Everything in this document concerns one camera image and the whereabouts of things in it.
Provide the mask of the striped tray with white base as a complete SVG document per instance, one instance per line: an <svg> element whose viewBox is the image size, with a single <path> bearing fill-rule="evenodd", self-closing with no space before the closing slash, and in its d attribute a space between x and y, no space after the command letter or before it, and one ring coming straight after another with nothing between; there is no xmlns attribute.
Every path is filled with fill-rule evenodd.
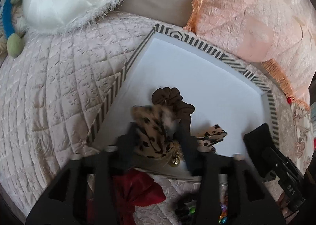
<svg viewBox="0 0 316 225"><path fill-rule="evenodd" d="M215 147L220 155L246 155L243 136L263 123L279 143L275 100L265 82L224 51L157 24L118 73L92 124L92 146L113 145L132 121L131 108L149 105L153 92L164 87L177 88L194 106L193 133L212 125L227 132Z"/></svg>

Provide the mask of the pink quilted bedspread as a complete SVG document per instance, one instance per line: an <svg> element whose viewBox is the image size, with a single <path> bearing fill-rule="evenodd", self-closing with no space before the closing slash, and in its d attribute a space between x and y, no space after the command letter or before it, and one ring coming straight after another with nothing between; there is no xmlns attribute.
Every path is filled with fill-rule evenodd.
<svg viewBox="0 0 316 225"><path fill-rule="evenodd" d="M119 71L156 20L116 12L62 35L27 33L21 55L1 55L1 195L25 221L86 137Z"/></svg>

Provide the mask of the green blue plush toy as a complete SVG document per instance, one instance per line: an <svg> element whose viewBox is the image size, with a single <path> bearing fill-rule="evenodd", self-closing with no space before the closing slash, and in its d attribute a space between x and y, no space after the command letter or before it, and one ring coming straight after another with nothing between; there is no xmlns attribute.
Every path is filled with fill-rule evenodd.
<svg viewBox="0 0 316 225"><path fill-rule="evenodd" d="M5 46L8 55L18 57L24 48L21 35L17 33L13 25L13 7L20 4L22 0L5 0L2 5L1 22L4 33Z"/></svg>

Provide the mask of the red velvet bow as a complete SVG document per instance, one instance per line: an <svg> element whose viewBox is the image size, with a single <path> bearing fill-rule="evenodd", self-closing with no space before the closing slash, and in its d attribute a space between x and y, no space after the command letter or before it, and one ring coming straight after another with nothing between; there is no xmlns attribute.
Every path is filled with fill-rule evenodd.
<svg viewBox="0 0 316 225"><path fill-rule="evenodd" d="M87 200L88 224L135 224L137 207L166 200L161 186L147 173L128 169L122 175L88 170L93 196Z"/></svg>

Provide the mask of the leopard print bow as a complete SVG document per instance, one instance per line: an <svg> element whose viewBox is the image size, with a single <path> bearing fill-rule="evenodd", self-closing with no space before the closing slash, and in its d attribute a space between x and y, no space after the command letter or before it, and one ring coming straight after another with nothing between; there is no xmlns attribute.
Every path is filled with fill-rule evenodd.
<svg viewBox="0 0 316 225"><path fill-rule="evenodd" d="M181 122L189 130L194 110L193 105L182 102L170 106L131 108L131 116L137 125L136 132L140 138L135 152L144 158L164 161L173 167L179 165L184 156L174 133Z"/></svg>

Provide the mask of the black velvet pouch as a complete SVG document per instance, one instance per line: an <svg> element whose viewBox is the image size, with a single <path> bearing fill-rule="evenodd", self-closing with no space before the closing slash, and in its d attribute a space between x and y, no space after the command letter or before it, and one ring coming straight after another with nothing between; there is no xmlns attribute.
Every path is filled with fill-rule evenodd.
<svg viewBox="0 0 316 225"><path fill-rule="evenodd" d="M262 166L267 161L270 147L274 145L267 123L245 134L243 142L255 167Z"/></svg>

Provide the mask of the peach fringed blanket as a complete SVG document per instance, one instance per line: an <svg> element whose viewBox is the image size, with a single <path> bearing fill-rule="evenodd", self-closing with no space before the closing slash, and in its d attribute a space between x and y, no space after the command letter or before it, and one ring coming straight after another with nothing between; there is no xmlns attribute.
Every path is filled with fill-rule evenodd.
<svg viewBox="0 0 316 225"><path fill-rule="evenodd" d="M310 0L193 0L187 30L250 63L260 63L293 102L309 107L315 74L315 8Z"/></svg>

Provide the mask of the floral cream bedsheet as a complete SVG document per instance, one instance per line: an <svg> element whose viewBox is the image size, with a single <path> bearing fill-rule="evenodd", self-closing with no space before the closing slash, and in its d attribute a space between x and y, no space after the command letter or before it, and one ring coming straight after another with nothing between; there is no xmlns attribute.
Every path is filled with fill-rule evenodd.
<svg viewBox="0 0 316 225"><path fill-rule="evenodd" d="M295 141L295 164L304 174L314 153L314 134L311 112L297 103L291 104L297 139Z"/></svg>

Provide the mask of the brown scrunchie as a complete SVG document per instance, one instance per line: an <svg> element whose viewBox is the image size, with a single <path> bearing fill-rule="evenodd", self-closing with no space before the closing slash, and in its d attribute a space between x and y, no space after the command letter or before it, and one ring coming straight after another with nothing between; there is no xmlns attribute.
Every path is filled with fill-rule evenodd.
<svg viewBox="0 0 316 225"><path fill-rule="evenodd" d="M176 119L190 119L195 111L193 105L183 102L183 97L177 88L165 87L155 90L151 96L151 102L170 109Z"/></svg>

